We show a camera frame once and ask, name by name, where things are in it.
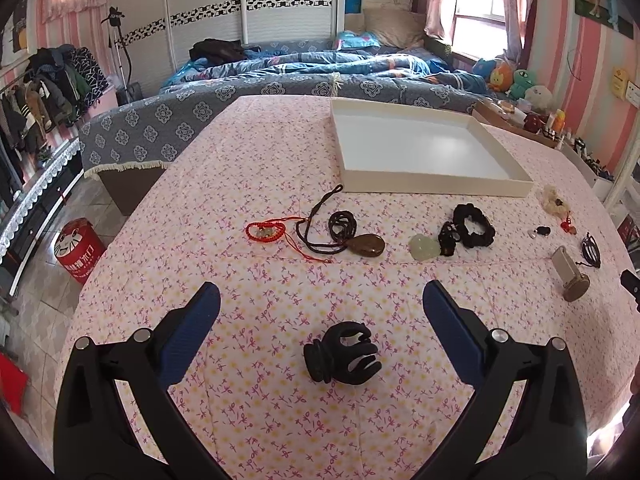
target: white cardboard box lid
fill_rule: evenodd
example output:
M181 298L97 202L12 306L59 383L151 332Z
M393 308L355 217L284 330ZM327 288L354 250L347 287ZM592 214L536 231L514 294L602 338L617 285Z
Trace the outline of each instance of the white cardboard box lid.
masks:
M345 191L526 196L532 180L475 118L334 98Z

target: wardrobe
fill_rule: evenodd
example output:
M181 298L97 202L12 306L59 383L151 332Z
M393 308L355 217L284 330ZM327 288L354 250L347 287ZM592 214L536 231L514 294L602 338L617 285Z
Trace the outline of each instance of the wardrobe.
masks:
M109 4L125 14L122 31L132 59L132 81L140 82L145 96L156 94L162 82L189 60L189 49L197 41L325 40L342 30L344 15L344 0L109 0ZM124 54L123 66L126 72Z

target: fringe trim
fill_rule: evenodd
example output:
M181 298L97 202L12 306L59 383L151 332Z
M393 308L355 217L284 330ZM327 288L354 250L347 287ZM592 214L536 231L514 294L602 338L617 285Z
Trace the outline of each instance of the fringe trim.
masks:
M338 97L338 90L342 87L339 72L329 74L329 85L331 86L331 97Z
M100 173L101 171L108 170L146 170L148 168L164 168L165 170L167 170L170 166L171 163L165 162L164 160L149 160L147 162L124 162L123 164L99 164L98 166L94 166L92 168L89 168L88 170L84 170L84 176L89 177L96 173Z

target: beige pillow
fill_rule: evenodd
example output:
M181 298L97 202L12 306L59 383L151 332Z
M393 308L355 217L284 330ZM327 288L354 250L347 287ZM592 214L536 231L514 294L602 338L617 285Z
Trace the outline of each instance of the beige pillow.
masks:
M396 9L364 9L365 28L381 44L398 48L422 46L426 17Z
M344 30L350 30L354 34L360 35L366 29L364 28L364 14L345 14L344 15Z

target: tile floor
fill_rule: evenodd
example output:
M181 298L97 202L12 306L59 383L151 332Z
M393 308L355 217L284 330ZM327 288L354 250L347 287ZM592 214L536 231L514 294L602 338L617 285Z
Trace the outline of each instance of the tile floor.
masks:
M81 217L89 219L106 246L126 220L100 181L81 178L43 233L18 284L14 306L19 314L8 319L8 349L18 355L18 365L30 378L22 404L26 424L19 421L18 426L23 435L29 433L25 438L32 447L40 446L36 452L50 467L57 400L53 381L82 288L58 263L53 245L60 229Z

